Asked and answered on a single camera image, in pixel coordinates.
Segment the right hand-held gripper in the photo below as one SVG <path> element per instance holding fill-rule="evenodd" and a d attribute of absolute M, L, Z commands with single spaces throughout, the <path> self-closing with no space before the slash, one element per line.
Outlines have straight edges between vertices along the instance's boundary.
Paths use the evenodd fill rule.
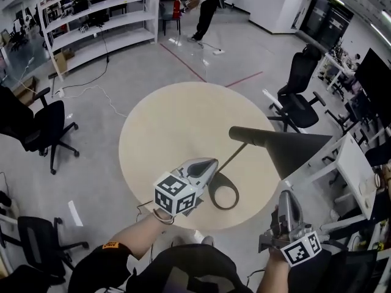
<path fill-rule="evenodd" d="M 303 222 L 301 205 L 292 191 L 281 192 L 278 217 L 273 217 L 272 222 L 274 225 L 259 235 L 259 253 L 273 248 L 281 252 L 290 266 L 298 266 L 322 250 L 313 226 Z"/>

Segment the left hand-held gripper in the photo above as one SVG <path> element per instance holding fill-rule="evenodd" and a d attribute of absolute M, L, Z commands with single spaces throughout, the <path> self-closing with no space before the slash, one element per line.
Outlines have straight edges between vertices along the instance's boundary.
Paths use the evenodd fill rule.
<path fill-rule="evenodd" d="M 190 159 L 171 172 L 164 172 L 154 183 L 155 205 L 175 217 L 188 216 L 203 202 L 201 195 L 218 168 L 210 157 Z"/>

